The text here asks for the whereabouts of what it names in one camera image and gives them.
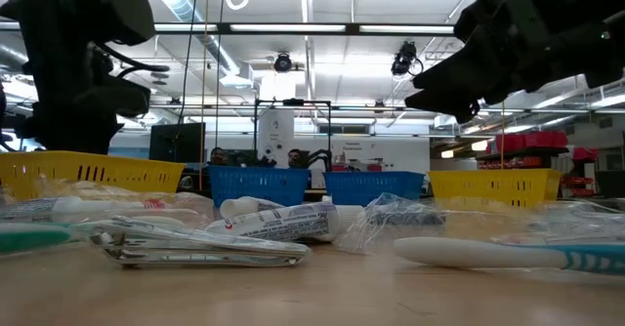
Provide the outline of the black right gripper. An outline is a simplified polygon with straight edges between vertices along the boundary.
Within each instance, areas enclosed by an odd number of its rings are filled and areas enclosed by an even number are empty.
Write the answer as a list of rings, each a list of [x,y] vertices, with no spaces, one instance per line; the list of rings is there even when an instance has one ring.
[[[404,103],[454,116],[464,124],[479,113],[480,98],[495,104],[513,92],[532,93],[577,74],[584,75],[588,86],[599,87],[610,81],[606,19],[592,0],[560,7],[505,0],[487,26],[489,40],[470,40],[450,58],[417,75],[413,85],[418,92]]]

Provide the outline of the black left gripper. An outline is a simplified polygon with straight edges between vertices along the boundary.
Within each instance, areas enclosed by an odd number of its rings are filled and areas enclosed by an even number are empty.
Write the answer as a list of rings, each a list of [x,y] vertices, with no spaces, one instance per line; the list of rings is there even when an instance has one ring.
[[[149,89],[110,75],[110,59],[88,45],[30,53],[22,70],[38,95],[28,135],[49,150],[106,153],[121,128],[117,114],[148,110]]]

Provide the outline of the red white toothbrush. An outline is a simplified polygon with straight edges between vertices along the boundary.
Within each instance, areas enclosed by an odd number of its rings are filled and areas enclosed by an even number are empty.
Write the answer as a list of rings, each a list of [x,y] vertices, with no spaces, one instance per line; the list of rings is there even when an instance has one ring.
[[[78,196],[46,198],[51,211],[59,213],[103,212],[117,209],[159,211],[164,209],[189,209],[200,213],[212,213],[214,202],[206,197],[175,197],[173,202],[149,198],[138,200],[86,200]]]

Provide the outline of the clear bag with dark item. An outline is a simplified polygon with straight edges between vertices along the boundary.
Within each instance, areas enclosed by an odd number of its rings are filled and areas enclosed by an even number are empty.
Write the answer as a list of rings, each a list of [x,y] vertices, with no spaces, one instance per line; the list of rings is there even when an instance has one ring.
[[[332,244],[360,255],[391,255],[396,240],[437,237],[445,233],[446,217],[432,199],[410,200],[383,193],[370,202]]]

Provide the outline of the clear plastic bag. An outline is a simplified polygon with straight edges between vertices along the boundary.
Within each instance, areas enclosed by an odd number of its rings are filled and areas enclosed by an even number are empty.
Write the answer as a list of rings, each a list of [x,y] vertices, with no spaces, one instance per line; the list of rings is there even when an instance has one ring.
[[[519,208],[490,202],[461,210],[443,208],[444,235],[486,242],[578,236],[625,236],[625,198],[590,198],[541,202]]]

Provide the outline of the blue white toothbrush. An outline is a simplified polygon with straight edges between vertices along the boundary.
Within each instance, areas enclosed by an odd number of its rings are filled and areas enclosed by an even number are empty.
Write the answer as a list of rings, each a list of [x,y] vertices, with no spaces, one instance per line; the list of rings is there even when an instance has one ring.
[[[481,242],[445,237],[401,238],[394,253],[406,260],[457,268],[556,268],[625,275],[625,239],[513,239]]]

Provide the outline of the nail clipper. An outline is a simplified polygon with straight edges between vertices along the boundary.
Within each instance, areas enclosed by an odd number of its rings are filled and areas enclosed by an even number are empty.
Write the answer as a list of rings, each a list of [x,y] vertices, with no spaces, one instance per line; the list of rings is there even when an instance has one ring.
[[[297,265],[312,250],[299,243],[210,233],[127,217],[74,224],[72,227],[120,265]]]

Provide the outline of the small white toothpaste tube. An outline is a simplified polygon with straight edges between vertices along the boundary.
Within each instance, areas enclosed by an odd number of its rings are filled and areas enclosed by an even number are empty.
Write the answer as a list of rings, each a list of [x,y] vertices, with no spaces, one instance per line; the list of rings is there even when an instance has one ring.
[[[226,199],[223,201],[220,206],[220,214],[223,219],[229,219],[276,208],[282,208],[282,205],[267,199],[242,196],[236,199]]]

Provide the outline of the white toothpaste tube grey print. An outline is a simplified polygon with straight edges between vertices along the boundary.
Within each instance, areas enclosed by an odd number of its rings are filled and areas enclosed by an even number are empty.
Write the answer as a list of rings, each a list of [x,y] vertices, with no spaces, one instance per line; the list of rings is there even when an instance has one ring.
[[[345,233],[363,211],[359,205],[316,202],[223,219],[209,224],[206,230],[272,241],[331,242]]]

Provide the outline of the yellow plastic slotted basket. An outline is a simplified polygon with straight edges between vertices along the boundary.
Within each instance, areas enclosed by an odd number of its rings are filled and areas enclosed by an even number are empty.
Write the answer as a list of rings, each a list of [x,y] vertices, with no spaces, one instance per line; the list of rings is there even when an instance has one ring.
[[[503,204],[534,208],[556,201],[562,174],[553,169],[507,169],[473,171],[432,171],[430,183],[436,200],[474,205]]]
[[[6,152],[0,153],[0,186],[18,200],[40,197],[43,179],[173,193],[184,168],[180,163],[73,151]]]

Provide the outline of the shelf row of orange bins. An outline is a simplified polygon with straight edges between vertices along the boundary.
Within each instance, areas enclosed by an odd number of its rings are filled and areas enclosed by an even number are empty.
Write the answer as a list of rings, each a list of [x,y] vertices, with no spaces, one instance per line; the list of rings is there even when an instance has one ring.
[[[539,156],[521,156],[478,161],[479,170],[529,169],[541,168],[542,166],[543,160]]]

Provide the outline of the black monitor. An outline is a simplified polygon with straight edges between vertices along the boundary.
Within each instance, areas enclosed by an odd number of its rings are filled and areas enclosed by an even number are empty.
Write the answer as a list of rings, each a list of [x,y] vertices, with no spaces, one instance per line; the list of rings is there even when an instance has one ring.
[[[152,126],[148,148],[150,160],[201,163],[206,158],[205,124]]]

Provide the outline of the blue plastic slotted basket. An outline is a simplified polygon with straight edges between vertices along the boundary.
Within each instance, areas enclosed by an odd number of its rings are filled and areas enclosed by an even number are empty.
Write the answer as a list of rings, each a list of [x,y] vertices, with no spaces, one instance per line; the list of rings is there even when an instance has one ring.
[[[416,200],[424,179],[424,174],[414,172],[324,173],[327,194],[338,205],[367,206],[383,193]]]
[[[310,171],[269,167],[208,167],[214,204],[243,196],[269,200],[283,206],[304,201]]]

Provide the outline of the green white toothbrush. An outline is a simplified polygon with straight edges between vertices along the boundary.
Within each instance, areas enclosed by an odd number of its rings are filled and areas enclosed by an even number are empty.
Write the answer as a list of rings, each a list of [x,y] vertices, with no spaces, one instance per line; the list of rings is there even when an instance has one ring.
[[[0,223],[0,257],[77,243],[90,245],[88,237],[70,224]]]

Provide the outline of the stacked red storage bins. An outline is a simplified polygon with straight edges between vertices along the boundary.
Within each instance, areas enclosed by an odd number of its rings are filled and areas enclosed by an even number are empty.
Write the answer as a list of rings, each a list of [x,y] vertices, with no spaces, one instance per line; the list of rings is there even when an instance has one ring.
[[[563,198],[589,197],[595,194],[595,181],[592,178],[564,176],[561,180]]]

